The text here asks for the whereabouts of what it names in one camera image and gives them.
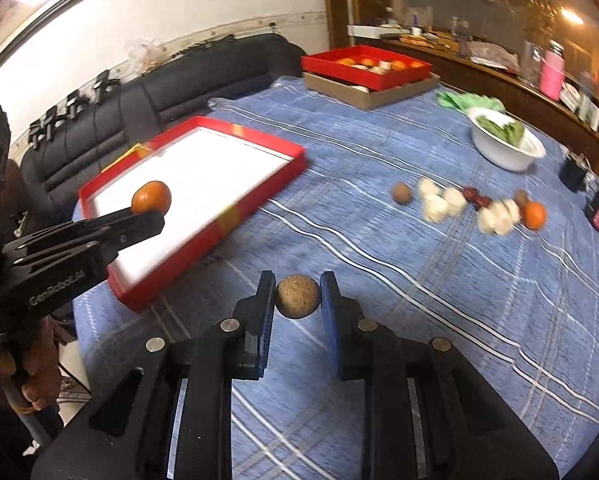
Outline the left hand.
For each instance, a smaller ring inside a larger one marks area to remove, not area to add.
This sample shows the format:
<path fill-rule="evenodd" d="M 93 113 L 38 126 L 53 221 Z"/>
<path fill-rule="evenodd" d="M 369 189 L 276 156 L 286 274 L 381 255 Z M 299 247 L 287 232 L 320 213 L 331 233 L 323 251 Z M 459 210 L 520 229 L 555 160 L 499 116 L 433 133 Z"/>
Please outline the left hand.
<path fill-rule="evenodd" d="M 41 411 L 54 404 L 60 394 L 62 374 L 58 368 L 58 350 L 54 342 L 55 324 L 52 318 L 42 318 L 34 333 L 22 345 L 17 356 L 0 347 L 0 403 L 7 404 L 2 382 L 18 370 L 26 377 L 22 381 L 22 396 Z"/>

